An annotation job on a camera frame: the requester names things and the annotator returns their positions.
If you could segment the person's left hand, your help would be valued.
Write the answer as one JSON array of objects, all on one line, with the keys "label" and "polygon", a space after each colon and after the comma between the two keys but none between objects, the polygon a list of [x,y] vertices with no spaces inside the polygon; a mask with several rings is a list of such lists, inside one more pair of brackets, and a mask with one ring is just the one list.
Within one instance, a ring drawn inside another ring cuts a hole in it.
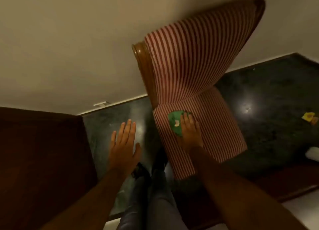
[{"label": "person's left hand", "polygon": [[110,149],[109,146],[109,164],[108,171],[117,172],[121,178],[126,179],[135,169],[138,163],[134,162],[133,154],[135,151],[136,123],[131,122],[130,138],[127,144],[124,144],[124,128],[126,122],[120,125],[116,134],[116,145]]}]

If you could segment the person's right forearm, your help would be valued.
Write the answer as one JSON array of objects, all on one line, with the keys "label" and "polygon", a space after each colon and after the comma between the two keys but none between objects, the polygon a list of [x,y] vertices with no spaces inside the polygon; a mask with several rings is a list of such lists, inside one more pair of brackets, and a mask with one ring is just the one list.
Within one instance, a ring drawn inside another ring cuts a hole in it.
[{"label": "person's right forearm", "polygon": [[229,230],[308,230],[282,204],[217,163],[201,147],[188,153]]}]

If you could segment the person's right hand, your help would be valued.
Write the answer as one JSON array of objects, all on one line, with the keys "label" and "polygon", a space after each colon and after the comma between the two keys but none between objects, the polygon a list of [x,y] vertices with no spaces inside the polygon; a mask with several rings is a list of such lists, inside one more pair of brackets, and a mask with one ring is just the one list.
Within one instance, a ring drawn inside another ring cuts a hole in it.
[{"label": "person's right hand", "polygon": [[198,148],[203,148],[201,129],[182,129],[182,137],[177,136],[178,145],[189,155]]}]

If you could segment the white object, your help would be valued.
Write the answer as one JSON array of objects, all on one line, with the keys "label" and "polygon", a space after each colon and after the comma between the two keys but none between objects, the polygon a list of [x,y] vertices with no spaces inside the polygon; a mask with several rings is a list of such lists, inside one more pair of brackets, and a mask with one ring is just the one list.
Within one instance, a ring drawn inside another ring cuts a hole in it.
[{"label": "white object", "polygon": [[305,156],[310,160],[319,162],[319,147],[310,147]]}]

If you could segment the person's grey trousers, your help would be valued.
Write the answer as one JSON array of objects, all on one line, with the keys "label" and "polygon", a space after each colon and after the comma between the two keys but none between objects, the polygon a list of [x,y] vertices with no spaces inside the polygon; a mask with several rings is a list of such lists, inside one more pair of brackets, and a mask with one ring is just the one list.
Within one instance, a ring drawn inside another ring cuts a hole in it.
[{"label": "person's grey trousers", "polygon": [[116,230],[189,230],[168,186],[165,171],[142,170]]}]

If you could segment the dark wooden furniture edge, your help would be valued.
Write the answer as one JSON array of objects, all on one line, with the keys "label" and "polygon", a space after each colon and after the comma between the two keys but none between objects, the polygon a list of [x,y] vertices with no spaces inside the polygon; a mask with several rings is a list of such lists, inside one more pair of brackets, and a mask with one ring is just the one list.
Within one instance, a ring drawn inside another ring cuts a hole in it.
[{"label": "dark wooden furniture edge", "polygon": [[251,181],[283,203],[319,189],[319,162],[303,160],[271,170]]}]

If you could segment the person's black shoe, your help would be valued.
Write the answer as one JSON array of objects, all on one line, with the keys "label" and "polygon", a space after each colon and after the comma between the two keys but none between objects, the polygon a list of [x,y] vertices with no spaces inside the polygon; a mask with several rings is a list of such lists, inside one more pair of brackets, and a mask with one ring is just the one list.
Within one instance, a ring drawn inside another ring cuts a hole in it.
[{"label": "person's black shoe", "polygon": [[153,175],[156,170],[165,171],[165,167],[167,163],[168,163],[168,158],[167,158],[165,149],[162,147],[158,150],[156,157],[154,159],[151,175]]},{"label": "person's black shoe", "polygon": [[146,181],[151,180],[149,171],[140,162],[138,162],[138,164],[136,165],[135,169],[131,173],[131,176],[136,180],[139,177],[144,177]]}]

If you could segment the green cleaning cloth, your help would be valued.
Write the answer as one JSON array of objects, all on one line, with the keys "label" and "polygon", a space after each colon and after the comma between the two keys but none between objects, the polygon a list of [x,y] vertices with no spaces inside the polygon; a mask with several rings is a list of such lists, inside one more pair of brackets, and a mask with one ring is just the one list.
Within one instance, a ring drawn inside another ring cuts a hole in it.
[{"label": "green cleaning cloth", "polygon": [[182,137],[181,116],[183,116],[184,113],[187,113],[187,115],[192,114],[191,112],[184,110],[172,111],[168,114],[170,128],[178,137]]}]

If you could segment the dark wooden table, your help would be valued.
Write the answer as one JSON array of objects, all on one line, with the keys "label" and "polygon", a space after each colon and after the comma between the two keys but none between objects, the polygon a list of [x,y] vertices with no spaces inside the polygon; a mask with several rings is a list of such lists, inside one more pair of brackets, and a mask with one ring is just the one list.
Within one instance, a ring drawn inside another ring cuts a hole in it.
[{"label": "dark wooden table", "polygon": [[82,116],[0,107],[0,230],[38,230],[97,183]]}]

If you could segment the person's left forearm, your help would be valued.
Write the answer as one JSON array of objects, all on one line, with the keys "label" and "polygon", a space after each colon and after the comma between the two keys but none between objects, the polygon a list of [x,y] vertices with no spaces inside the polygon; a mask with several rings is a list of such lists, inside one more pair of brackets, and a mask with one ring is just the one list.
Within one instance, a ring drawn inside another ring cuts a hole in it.
[{"label": "person's left forearm", "polygon": [[117,194],[133,168],[114,168],[85,196],[40,230],[103,230]]}]

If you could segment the red striped upholstered wooden chair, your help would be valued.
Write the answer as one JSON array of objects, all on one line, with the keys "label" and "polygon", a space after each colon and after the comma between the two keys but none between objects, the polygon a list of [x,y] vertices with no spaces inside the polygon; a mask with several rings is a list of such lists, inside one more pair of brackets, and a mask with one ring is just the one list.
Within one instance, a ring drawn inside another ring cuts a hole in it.
[{"label": "red striped upholstered wooden chair", "polygon": [[173,111],[199,122],[204,150],[222,163],[247,149],[215,84],[229,69],[265,12],[265,0],[233,0],[148,33],[132,45],[155,124],[176,180],[195,174],[169,123]]}]

